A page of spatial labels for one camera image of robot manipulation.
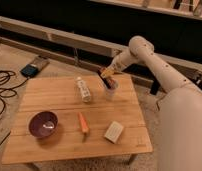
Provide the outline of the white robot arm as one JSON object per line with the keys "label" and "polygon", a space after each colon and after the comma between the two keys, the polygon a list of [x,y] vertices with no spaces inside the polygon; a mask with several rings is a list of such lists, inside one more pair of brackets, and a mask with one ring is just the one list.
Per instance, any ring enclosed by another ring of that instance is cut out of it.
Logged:
{"label": "white robot arm", "polygon": [[130,39],[101,73],[103,78],[142,61],[166,95],[158,102],[158,171],[202,171],[202,90],[154,52],[142,36]]}

